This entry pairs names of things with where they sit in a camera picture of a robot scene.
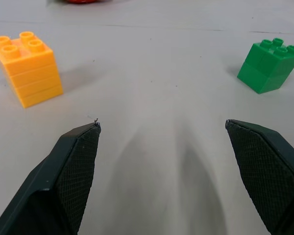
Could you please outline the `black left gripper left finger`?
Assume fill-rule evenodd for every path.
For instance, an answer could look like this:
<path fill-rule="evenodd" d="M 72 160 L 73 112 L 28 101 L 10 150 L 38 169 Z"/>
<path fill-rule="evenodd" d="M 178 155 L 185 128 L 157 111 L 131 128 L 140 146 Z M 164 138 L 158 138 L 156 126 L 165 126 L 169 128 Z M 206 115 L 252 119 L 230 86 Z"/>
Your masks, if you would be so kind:
<path fill-rule="evenodd" d="M 95 121 L 63 134 L 28 174 L 2 215 L 0 235 L 77 235 L 94 178 Z"/>

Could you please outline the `yellow toy building block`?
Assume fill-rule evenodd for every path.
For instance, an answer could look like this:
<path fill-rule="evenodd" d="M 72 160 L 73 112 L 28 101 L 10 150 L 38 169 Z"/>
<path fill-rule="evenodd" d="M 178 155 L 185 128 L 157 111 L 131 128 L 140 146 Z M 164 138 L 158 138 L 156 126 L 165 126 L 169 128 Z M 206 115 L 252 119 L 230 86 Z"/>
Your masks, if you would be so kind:
<path fill-rule="evenodd" d="M 53 50 L 31 31 L 0 36 L 0 68 L 23 108 L 63 94 Z"/>

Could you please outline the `red round object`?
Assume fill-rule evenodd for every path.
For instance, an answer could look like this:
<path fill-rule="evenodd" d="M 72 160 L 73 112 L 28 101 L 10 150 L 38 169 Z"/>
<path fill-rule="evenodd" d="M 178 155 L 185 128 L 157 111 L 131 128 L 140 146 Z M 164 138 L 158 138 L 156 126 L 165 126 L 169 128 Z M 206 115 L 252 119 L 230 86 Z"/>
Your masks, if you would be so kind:
<path fill-rule="evenodd" d="M 90 3 L 96 3 L 96 2 L 103 2 L 106 0 L 64 0 L 64 1 L 71 4 L 90 4 Z"/>

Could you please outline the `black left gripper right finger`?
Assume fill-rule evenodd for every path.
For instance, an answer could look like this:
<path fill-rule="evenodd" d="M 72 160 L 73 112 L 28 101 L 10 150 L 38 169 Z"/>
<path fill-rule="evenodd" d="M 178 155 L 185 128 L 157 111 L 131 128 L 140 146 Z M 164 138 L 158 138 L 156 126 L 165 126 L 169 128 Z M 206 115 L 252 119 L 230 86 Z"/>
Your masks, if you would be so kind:
<path fill-rule="evenodd" d="M 228 119 L 242 182 L 271 235 L 294 235 L 294 148 L 276 131 Z"/>

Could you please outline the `green toy brick stack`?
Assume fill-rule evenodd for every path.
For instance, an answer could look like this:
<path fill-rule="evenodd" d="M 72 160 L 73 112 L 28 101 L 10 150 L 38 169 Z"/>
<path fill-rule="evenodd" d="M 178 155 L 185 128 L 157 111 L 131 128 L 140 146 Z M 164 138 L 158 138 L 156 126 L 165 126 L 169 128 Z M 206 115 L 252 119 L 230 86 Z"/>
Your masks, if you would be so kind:
<path fill-rule="evenodd" d="M 294 45 L 280 38 L 254 43 L 237 75 L 258 94 L 279 89 L 294 69 Z"/>

